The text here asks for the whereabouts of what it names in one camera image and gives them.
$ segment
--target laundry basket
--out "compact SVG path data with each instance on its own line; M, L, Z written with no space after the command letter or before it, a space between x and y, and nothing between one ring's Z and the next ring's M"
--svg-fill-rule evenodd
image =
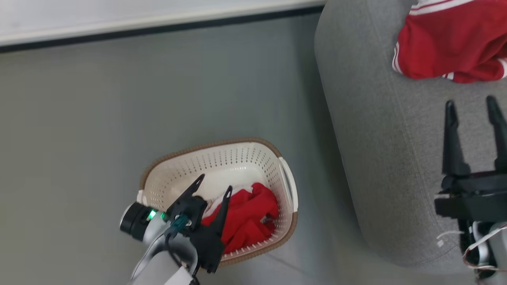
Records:
M244 261L284 244L298 220L298 193L292 172L280 152L259 138L227 140L166 155L143 174L137 202L166 210L200 175L206 174L196 195L212 200L229 185L260 182L278 201L275 232L266 241L222 256L220 266Z

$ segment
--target red garment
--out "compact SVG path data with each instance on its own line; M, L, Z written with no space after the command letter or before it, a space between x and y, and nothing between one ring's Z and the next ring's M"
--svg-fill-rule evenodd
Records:
M392 68L413 79L507 77L507 0L419 0L394 49Z
M261 223L264 217L278 218L275 195L260 183L254 183L252 188L252 193L243 189L229 200L222 233L222 242L226 246L225 254L265 241L275 231L273 222ZM221 205L211 216L202 219L202 224L208 226L215 219L220 207Z

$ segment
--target floor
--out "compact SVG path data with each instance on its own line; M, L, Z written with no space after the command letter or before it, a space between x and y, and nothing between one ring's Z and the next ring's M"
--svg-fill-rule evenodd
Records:
M212 284L472 284L383 261L357 226L313 55L318 14L0 55L0 276L126 284L143 246L119 231L153 160L245 136L295 175L282 247Z

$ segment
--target baseboard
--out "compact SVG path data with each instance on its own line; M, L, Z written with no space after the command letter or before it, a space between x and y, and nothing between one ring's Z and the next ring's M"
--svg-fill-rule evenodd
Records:
M276 18L283 17L293 17L298 15L306 15L312 13L320 13L323 9L323 4L325 1L322 1L318 6L312 7L304 7L286 11L279 12L271 12L271 13L262 13L262 10L249 10L248 15L244 16L236 16L236 17L226 17L227 14L222 13L223 18L213 19L213 20L197 20L186 23L178 23L178 24L166 24L166 25L158 25L158 26L149 26L142 27L141 23L115 23L110 26L104 26L100 29L93 27L86 27L82 29L82 31L76 30L73 28L72 31L53 31L52 33L57 37L56 39L52 39L52 36L48 33L41 34L39 36L36 35L17 35L18 39L6 39L0 37L0 45L3 43L15 43L15 44L7 44L4 46L0 46L0 53L5 52L13 52L20 50L29 50L29 49L40 49L47 48L53 46L63 46L63 45L72 45L86 42L94 42L94 41L104 41L125 37L134 37L137 35L146 35L146 34L155 34L162 32L171 32L178 30L186 30L186 29L195 29L195 28L203 28L203 27L213 27L213 26L222 26L229 24L239 24L239 23L248 23L254 21L263 21L270 20ZM22 39L31 39L35 42L29 43L16 43L21 41Z

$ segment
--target red tracksuit jacket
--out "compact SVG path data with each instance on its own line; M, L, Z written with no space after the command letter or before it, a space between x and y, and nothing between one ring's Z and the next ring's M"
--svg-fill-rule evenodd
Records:
M507 77L507 0L419 0L394 48L392 68L455 82Z

